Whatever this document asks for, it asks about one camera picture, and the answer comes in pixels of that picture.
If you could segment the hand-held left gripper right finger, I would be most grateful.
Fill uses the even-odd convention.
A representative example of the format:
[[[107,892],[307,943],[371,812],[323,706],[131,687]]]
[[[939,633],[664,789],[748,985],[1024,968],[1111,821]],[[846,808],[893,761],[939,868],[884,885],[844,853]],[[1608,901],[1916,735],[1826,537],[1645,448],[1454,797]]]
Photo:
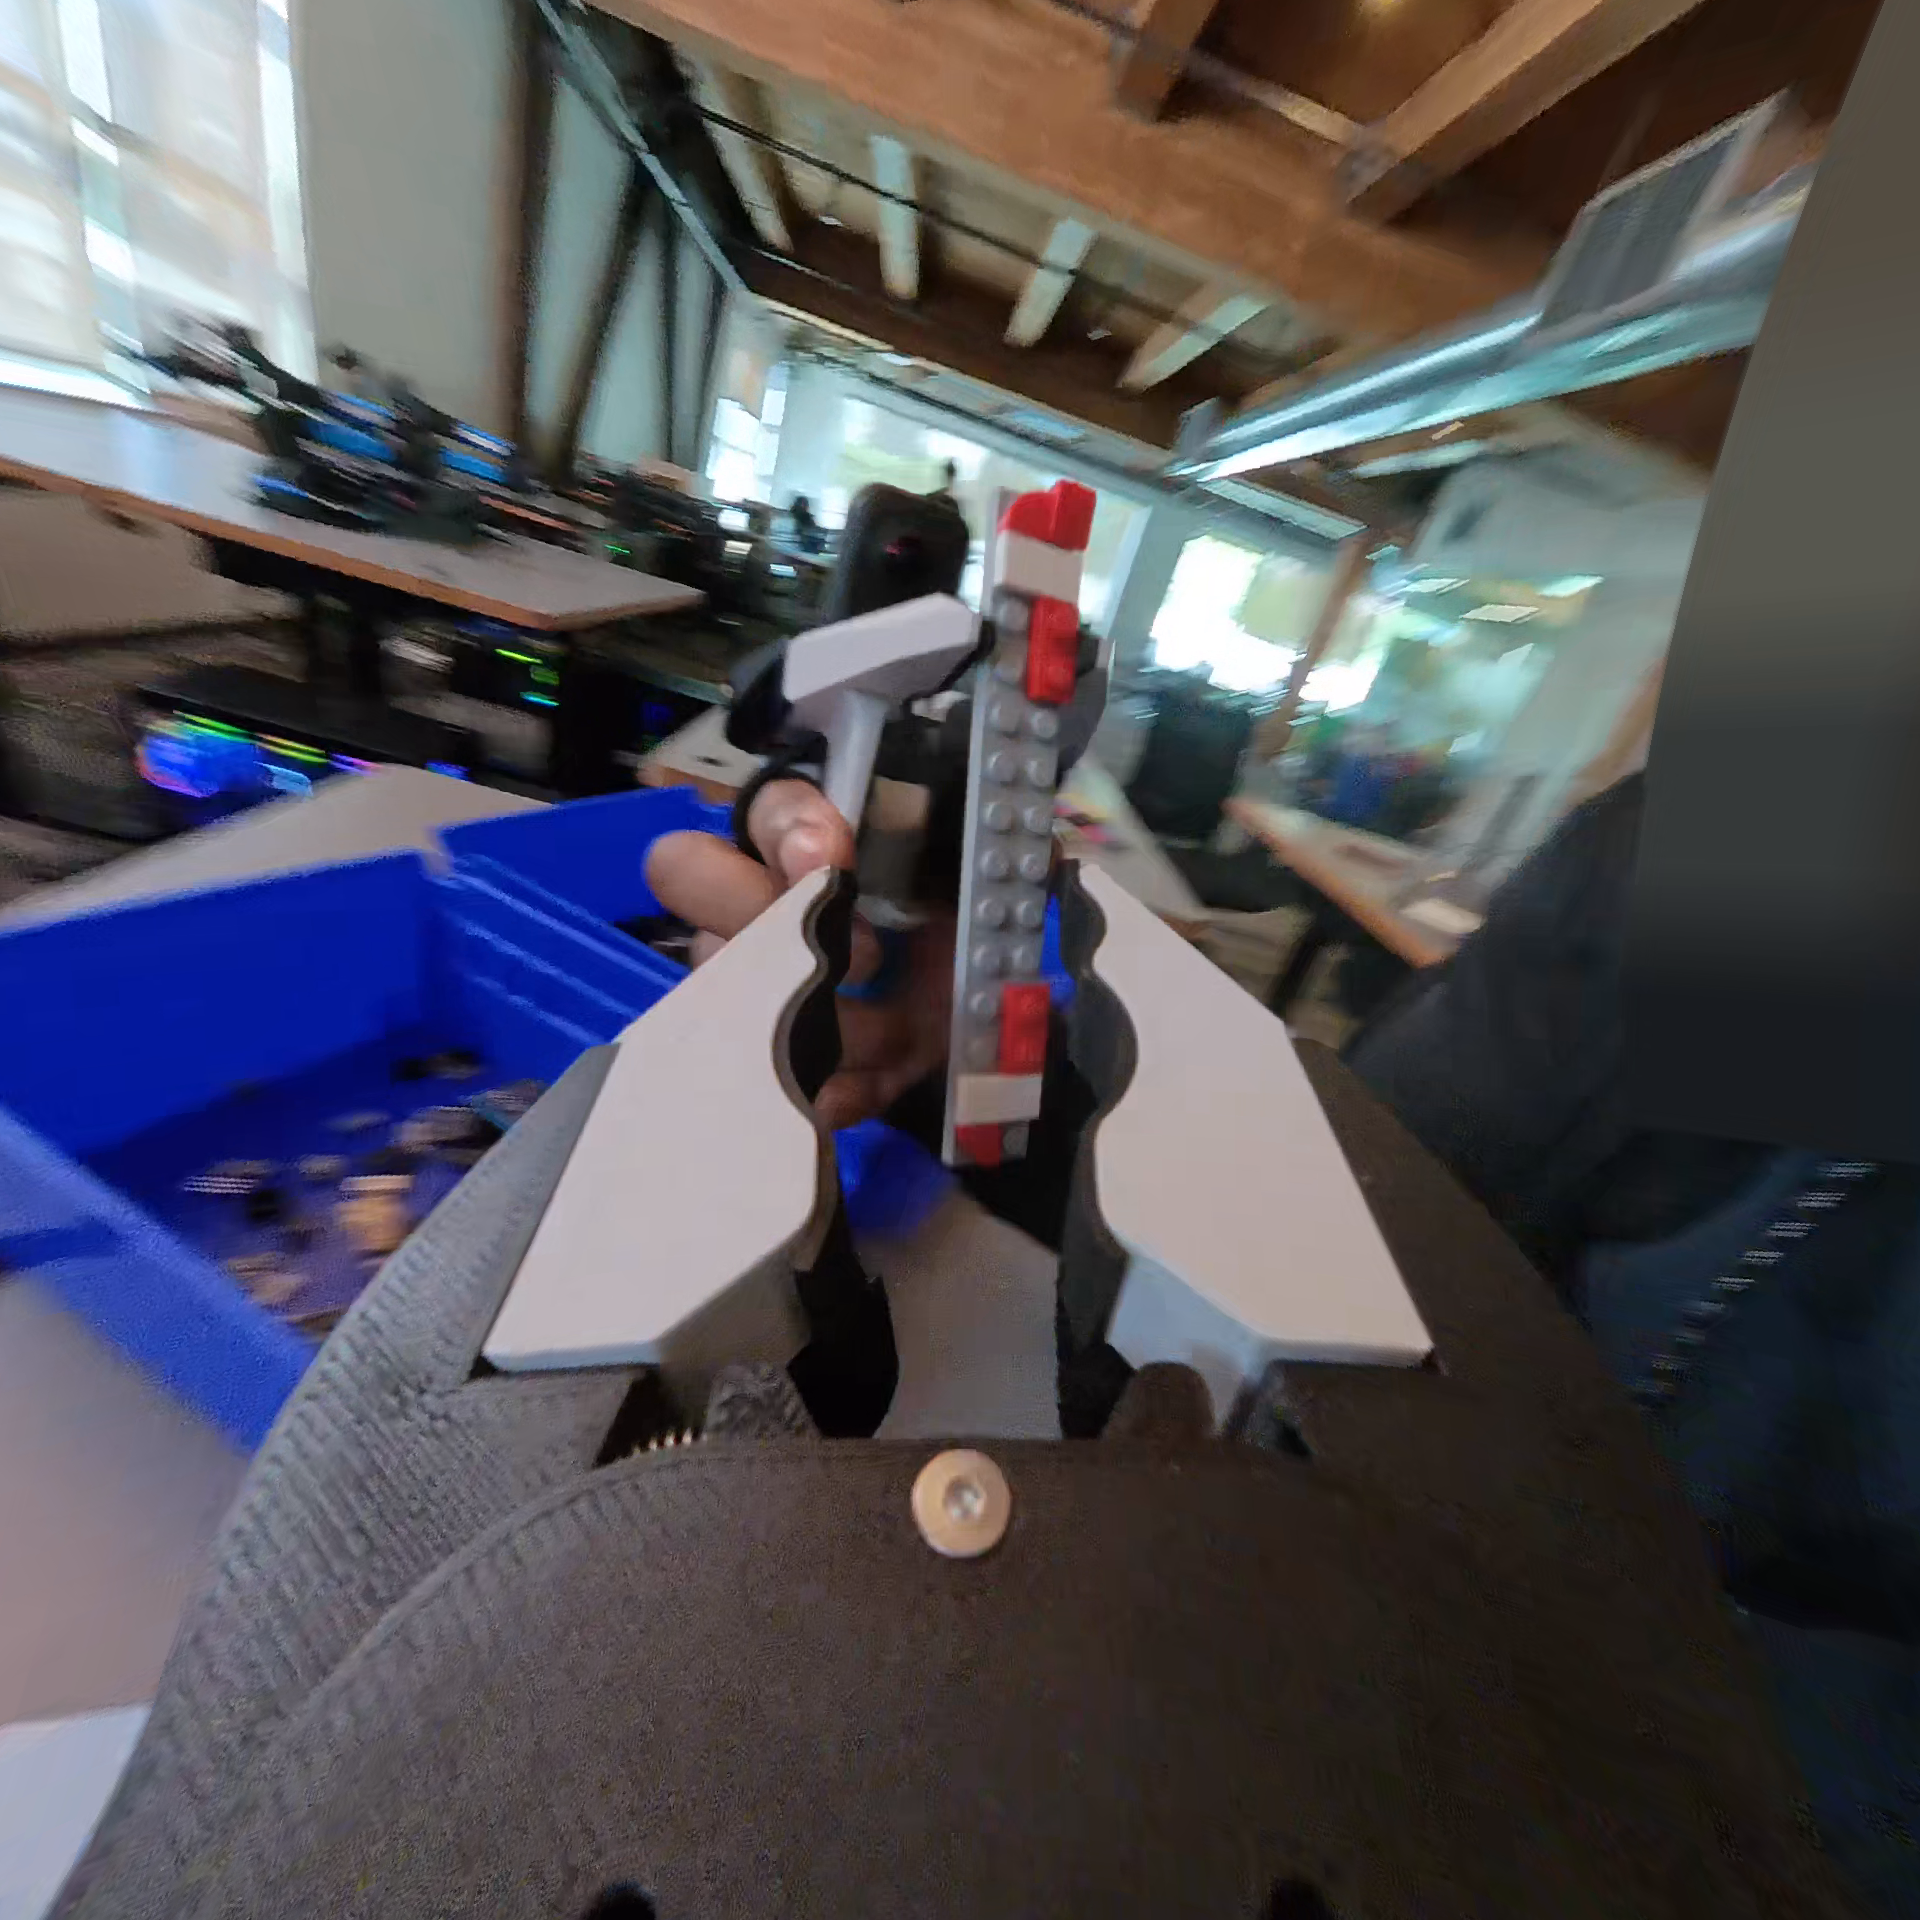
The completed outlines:
[[[1090,1098],[1063,1215],[1064,1437],[1157,1365],[1213,1432],[1286,1365],[1420,1370],[1432,1335],[1284,1025],[1104,872],[1063,866],[1067,1065]]]

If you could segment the person's blue jeans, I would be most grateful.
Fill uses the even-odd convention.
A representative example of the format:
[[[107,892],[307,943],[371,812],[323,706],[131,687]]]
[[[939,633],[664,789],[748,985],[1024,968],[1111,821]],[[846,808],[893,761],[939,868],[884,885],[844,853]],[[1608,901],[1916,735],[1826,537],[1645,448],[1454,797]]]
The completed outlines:
[[[1767,1160],[1663,1236],[1592,1244],[1572,1301],[1726,1592],[1916,1647],[1916,1165]]]

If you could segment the black computer tower colourful lights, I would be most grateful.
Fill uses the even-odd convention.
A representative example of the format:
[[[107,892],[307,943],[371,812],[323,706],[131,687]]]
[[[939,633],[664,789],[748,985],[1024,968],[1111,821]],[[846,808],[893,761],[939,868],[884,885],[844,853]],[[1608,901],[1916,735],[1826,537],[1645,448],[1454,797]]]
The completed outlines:
[[[143,688],[133,723],[134,776],[174,833],[389,768],[468,779],[456,732],[395,712],[336,706],[301,688],[290,701],[221,705]]]

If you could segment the grey red white brick assembly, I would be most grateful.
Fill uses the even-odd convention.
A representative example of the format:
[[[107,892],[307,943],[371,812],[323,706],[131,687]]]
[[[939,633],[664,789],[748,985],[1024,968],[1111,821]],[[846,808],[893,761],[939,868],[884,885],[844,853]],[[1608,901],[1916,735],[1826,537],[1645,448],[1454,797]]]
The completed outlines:
[[[1098,493],[1075,480],[1004,491],[983,561],[970,684],[942,1157],[1024,1160],[1050,1056],[1046,924],[1058,729],[1076,680]]]

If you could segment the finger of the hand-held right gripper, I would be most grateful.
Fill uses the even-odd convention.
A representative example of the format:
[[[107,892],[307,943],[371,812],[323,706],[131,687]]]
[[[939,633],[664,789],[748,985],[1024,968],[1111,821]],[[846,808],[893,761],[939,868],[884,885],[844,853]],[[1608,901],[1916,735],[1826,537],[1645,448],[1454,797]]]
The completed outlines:
[[[789,643],[779,744],[818,745],[824,803],[850,836],[867,821],[884,732],[906,706],[939,691],[976,643],[976,613],[947,592],[844,618]]]
[[[1090,624],[1076,632],[1076,680],[1069,701],[1058,709],[1058,787],[1067,787],[1072,770],[1093,748],[1114,688],[1114,643]]]

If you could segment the pile of toy bricks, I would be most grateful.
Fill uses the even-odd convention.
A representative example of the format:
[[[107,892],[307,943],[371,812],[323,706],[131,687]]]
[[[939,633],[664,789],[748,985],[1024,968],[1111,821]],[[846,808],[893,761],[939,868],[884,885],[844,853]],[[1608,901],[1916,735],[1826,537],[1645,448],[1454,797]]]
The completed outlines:
[[[168,1123],[156,1217],[243,1299],[319,1343],[547,1092],[466,1047],[365,1047]]]

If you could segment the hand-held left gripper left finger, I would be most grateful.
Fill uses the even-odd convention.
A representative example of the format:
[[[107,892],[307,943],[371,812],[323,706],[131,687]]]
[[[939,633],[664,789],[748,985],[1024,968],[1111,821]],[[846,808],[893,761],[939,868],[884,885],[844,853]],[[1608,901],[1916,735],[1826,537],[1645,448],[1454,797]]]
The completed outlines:
[[[855,904],[847,873],[807,876],[616,1039],[490,1368],[639,1368],[696,1410],[726,1368],[764,1363],[827,1435],[879,1429],[895,1332],[818,1115]]]

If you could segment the silver air duct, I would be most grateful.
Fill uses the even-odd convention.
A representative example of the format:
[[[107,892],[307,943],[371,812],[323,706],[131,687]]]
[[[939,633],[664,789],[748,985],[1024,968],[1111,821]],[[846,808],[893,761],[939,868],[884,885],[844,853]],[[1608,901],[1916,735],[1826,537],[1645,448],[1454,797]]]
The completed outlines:
[[[1620,176],[1543,282],[1236,416],[1195,410],[1168,477],[1205,489],[1750,351],[1824,136],[1783,89]]]

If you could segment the blue plastic bin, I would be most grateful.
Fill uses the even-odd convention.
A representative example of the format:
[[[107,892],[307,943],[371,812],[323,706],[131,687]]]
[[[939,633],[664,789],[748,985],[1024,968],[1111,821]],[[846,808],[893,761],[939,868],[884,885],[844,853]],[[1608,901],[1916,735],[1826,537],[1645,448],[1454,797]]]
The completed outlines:
[[[683,969],[634,937],[656,839],[719,833],[693,789],[635,789],[4,936],[4,1269],[237,1449],[315,1345],[253,1304],[232,1163],[357,1154],[355,1125],[550,1087]]]

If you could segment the wooden workbench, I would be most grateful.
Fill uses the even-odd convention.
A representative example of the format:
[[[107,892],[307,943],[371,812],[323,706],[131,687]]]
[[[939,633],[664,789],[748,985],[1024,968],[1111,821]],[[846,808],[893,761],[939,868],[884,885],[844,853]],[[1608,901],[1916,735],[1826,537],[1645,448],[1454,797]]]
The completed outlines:
[[[567,801],[634,781],[634,697],[612,692],[606,636],[700,608],[700,587],[516,536],[472,544],[358,532],[274,512],[261,460],[162,416],[35,391],[4,391],[4,477],[88,507],[156,521],[207,544],[218,577],[290,595],[303,676],[207,667],[156,688],[164,736],[157,781],[207,793],[205,756],[247,744],[307,779],[376,765],[478,777],[466,727],[397,712],[381,636],[422,615],[478,624],[492,653],[525,667],[518,706],[547,719],[539,787]]]

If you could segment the wooden table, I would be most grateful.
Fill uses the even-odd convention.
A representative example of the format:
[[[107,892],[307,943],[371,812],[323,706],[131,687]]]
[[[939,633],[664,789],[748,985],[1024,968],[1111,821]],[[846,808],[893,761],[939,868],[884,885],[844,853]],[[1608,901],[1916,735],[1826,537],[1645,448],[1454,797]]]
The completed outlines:
[[[1414,849],[1271,801],[1232,797],[1222,809],[1228,826],[1413,969],[1446,962],[1483,924]]]

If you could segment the person's right hand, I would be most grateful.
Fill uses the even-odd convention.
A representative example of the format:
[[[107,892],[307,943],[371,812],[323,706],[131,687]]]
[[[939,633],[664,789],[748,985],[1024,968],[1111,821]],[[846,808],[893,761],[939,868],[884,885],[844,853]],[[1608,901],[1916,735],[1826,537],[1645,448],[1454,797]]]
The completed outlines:
[[[743,829],[744,845],[706,833],[672,833],[654,842],[644,859],[661,909],[693,929],[693,968],[715,957],[808,873],[858,865],[847,818],[807,779],[764,784]],[[839,1065],[815,1105],[834,1131],[883,1121],[935,1149],[952,1023],[952,904],[917,904],[909,919],[906,929],[887,931],[855,917],[836,997]]]

